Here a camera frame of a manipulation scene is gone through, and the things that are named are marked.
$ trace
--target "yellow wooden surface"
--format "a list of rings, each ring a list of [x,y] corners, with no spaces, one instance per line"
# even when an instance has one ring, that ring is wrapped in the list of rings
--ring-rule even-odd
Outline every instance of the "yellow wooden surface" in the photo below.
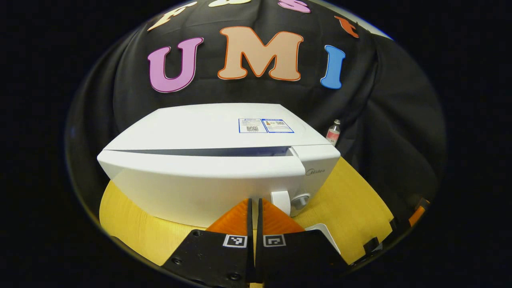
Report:
[[[110,235],[157,265],[165,263],[192,229],[205,229],[148,215],[112,182],[101,200],[99,216]],[[341,256],[351,264],[365,254],[366,242],[373,237],[381,242],[391,233],[393,215],[370,185],[340,158],[317,195],[293,219],[304,228],[325,224]]]

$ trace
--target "white appliance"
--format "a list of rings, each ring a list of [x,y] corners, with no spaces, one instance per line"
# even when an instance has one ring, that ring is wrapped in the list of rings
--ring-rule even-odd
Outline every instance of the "white appliance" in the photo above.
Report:
[[[281,105],[226,103],[158,109],[97,159],[150,215],[208,227],[246,198],[266,198],[297,215],[339,157],[324,136]]]

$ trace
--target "midea logo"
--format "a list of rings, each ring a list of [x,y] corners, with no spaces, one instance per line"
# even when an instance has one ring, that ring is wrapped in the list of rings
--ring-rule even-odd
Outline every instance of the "midea logo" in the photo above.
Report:
[[[322,172],[325,172],[325,170],[324,169],[315,170],[315,169],[311,168],[308,171],[306,171],[306,175],[309,176],[309,175],[318,174],[318,173],[322,173]]]

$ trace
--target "small bottle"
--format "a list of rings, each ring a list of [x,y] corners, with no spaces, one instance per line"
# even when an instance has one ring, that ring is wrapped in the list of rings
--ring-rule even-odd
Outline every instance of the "small bottle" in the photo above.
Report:
[[[338,142],[338,138],[339,138],[339,120],[336,119],[334,121],[334,125],[329,127],[329,132],[327,132],[327,136],[325,137],[329,142],[331,142],[331,144],[333,146],[336,145],[336,142]]]

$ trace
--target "letter i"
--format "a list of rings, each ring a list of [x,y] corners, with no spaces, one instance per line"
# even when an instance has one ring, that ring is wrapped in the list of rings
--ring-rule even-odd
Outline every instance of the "letter i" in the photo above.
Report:
[[[345,52],[331,45],[325,45],[325,51],[327,51],[328,54],[327,71],[325,72],[324,78],[320,79],[320,83],[327,88],[339,89],[342,87],[339,76],[342,73],[342,63],[343,59],[345,59]]]

